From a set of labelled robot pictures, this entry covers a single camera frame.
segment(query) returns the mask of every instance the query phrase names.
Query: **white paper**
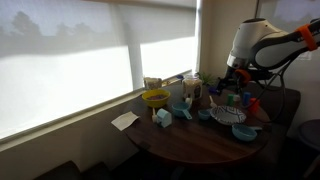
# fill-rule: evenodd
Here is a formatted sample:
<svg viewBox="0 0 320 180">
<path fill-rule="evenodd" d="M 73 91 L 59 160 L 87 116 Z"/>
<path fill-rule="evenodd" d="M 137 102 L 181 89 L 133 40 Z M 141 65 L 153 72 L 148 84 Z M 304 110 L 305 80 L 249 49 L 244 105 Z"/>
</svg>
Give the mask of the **white paper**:
<svg viewBox="0 0 320 180">
<path fill-rule="evenodd" d="M 113 124 L 120 131 L 122 131 L 125 128 L 129 127 L 138 118 L 139 116 L 133 114 L 130 111 L 130 112 L 127 112 L 126 114 L 122 114 L 121 116 L 117 117 L 115 120 L 111 121 L 111 124 Z"/>
</svg>

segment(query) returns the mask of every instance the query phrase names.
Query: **white wall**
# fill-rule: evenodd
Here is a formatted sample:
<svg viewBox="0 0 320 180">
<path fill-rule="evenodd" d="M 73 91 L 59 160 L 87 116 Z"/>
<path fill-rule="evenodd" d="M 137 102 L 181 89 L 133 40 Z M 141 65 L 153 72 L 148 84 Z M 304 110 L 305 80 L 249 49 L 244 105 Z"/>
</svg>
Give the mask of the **white wall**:
<svg viewBox="0 0 320 180">
<path fill-rule="evenodd" d="M 225 75 L 239 25 L 255 16 L 257 0 L 203 0 L 200 71 Z"/>
<path fill-rule="evenodd" d="M 137 152 L 110 122 L 125 104 L 0 152 L 1 180 L 28 180 L 73 160 L 81 171 L 103 161 L 115 168 Z"/>
</svg>

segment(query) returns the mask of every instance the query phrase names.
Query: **bottle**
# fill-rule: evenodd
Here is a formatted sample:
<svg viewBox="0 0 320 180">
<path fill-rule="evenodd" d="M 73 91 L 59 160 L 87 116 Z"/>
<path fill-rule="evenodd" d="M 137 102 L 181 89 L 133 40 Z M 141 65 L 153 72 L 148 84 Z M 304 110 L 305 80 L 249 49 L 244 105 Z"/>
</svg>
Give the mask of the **bottle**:
<svg viewBox="0 0 320 180">
<path fill-rule="evenodd" d="M 197 100 L 202 97 L 202 81 L 197 75 L 186 75 L 182 81 L 183 98 Z"/>
</svg>

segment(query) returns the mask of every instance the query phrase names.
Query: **window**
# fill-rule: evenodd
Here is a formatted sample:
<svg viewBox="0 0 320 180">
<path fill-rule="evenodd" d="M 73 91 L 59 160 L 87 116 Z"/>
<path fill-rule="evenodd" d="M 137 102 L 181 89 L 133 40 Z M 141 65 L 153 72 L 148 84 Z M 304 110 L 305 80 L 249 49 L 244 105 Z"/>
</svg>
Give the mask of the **window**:
<svg viewBox="0 0 320 180">
<path fill-rule="evenodd" d="M 0 139 L 195 66 L 196 1 L 121 2 L 0 1 Z"/>
</svg>

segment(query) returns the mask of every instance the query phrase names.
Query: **dark floor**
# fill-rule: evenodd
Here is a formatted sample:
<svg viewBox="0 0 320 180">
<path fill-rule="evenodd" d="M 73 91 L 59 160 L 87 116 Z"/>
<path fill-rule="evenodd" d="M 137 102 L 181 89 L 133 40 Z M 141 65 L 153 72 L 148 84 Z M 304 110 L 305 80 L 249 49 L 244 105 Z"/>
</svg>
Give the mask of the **dark floor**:
<svg viewBox="0 0 320 180">
<path fill-rule="evenodd" d="M 300 180 L 307 167 L 317 156 L 317 152 L 304 144 L 287 139 L 277 167 L 277 177 L 274 179 Z M 230 179 L 266 179 L 259 172 L 248 171 L 254 175 L 243 175 L 233 170 L 191 170 L 182 167 L 168 166 L 150 157 L 147 153 L 139 152 L 122 165 L 113 170 L 116 180 L 230 180 Z M 316 169 L 308 179 L 320 180 L 320 169 Z"/>
</svg>

